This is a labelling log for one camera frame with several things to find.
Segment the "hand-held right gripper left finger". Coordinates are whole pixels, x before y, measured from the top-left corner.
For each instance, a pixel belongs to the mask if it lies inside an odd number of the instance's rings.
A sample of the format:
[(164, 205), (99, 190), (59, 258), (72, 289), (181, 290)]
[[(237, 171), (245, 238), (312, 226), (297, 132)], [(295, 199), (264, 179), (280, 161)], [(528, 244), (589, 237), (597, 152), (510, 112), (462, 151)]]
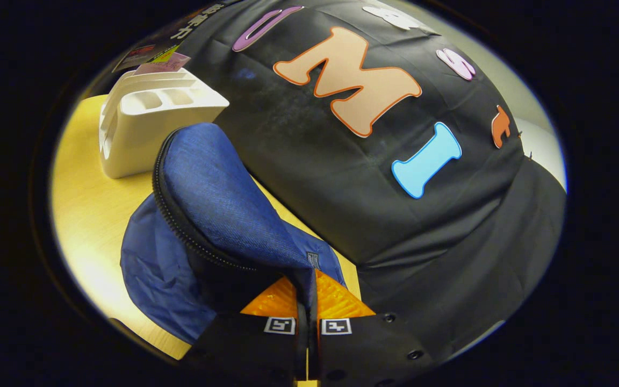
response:
[(206, 386), (297, 386), (309, 376), (309, 319), (295, 281), (282, 277), (296, 316), (219, 314), (181, 358)]

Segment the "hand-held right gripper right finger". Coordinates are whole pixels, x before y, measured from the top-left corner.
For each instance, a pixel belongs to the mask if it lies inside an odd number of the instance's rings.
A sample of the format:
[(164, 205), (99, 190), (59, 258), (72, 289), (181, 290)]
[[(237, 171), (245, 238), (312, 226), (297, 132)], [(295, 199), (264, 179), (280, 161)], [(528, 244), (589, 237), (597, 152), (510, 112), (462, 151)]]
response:
[(433, 368), (433, 356), (400, 313), (376, 313), (345, 286), (315, 272), (316, 343), (309, 377), (319, 386), (401, 386)]

